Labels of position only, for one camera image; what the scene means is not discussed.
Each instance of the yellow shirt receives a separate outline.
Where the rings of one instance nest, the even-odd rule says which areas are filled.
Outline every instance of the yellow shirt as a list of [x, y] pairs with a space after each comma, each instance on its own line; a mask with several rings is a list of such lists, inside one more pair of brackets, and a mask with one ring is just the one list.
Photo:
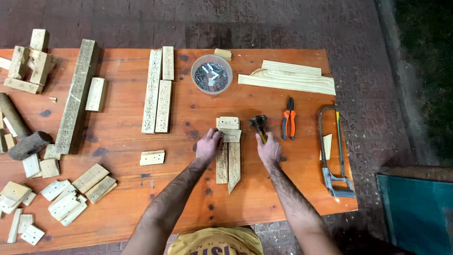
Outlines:
[[179, 235], [168, 255], [263, 255], [258, 236], [250, 229], [206, 228]]

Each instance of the hand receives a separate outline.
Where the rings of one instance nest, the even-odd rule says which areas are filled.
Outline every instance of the hand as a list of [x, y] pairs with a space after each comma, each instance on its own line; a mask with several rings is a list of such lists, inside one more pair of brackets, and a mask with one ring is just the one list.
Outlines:
[[197, 142], [197, 159], [209, 165], [217, 156], [223, 144], [223, 132], [217, 128], [210, 128], [206, 136]]
[[272, 132], [267, 132], [267, 142], [263, 145], [260, 134], [256, 134], [256, 141], [258, 142], [258, 155], [261, 158], [264, 166], [270, 166], [280, 161], [280, 154], [282, 147], [277, 142]]

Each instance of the hammer handle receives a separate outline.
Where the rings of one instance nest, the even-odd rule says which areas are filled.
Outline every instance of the hammer handle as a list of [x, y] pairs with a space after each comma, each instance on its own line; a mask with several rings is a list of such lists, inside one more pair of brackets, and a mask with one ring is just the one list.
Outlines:
[[0, 108], [20, 139], [23, 139], [31, 134], [24, 122], [22, 122], [20, 115], [17, 113], [10, 97], [6, 93], [0, 93]]

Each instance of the pliers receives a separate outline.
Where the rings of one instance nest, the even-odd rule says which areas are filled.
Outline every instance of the pliers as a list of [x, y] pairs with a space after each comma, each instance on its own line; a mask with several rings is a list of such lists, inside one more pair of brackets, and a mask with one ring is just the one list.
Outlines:
[[296, 135], [296, 123], [294, 122], [294, 117], [296, 116], [296, 112], [294, 111], [294, 100], [292, 97], [288, 99], [288, 105], [286, 111], [283, 112], [283, 125], [282, 125], [282, 138], [286, 140], [286, 126], [288, 125], [288, 119], [291, 121], [291, 133], [290, 139], [294, 140]]

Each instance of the person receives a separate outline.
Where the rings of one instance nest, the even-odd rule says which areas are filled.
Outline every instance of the person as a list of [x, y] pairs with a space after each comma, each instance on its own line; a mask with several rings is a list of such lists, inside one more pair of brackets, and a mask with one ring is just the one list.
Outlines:
[[[271, 132], [263, 145], [256, 134], [258, 155], [269, 173], [289, 226], [304, 254], [340, 254], [329, 237], [327, 228], [315, 208], [282, 171], [279, 161], [281, 146]], [[195, 160], [171, 181], [150, 203], [122, 255], [163, 254], [167, 239], [189, 199], [193, 187], [211, 161], [219, 153], [223, 133], [211, 128], [197, 142]], [[168, 255], [249, 255], [263, 254], [258, 236], [245, 227], [206, 228], [179, 235], [171, 244]]]

